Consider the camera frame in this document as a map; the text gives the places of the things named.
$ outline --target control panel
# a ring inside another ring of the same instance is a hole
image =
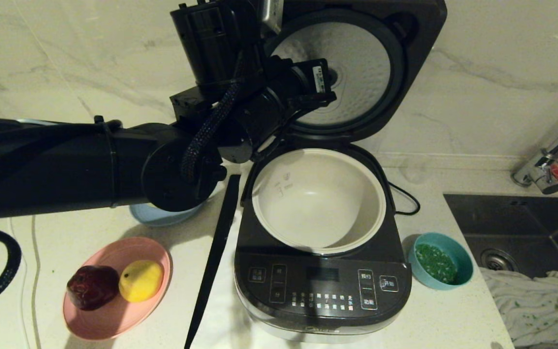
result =
[[[241,280],[257,300],[295,314],[374,316],[406,297],[401,290],[410,287],[403,263],[266,254],[242,254],[240,262],[241,272],[246,270]]]

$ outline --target marble wall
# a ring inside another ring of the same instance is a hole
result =
[[[179,2],[0,0],[0,117],[173,121],[169,96],[194,84]],[[558,0],[447,7],[396,115],[358,143],[387,166],[510,168],[558,133]]]

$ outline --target white inner pot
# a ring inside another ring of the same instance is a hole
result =
[[[374,174],[343,153],[285,153],[255,179],[253,208],[277,240],[313,254],[339,254],[370,240],[385,219],[385,192]]]

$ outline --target white towel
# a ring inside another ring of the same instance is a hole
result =
[[[558,343],[558,271],[531,279],[480,269],[516,347]]]

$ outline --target sink drain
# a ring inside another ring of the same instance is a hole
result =
[[[512,256],[496,248],[484,250],[481,253],[481,263],[490,270],[520,271]]]

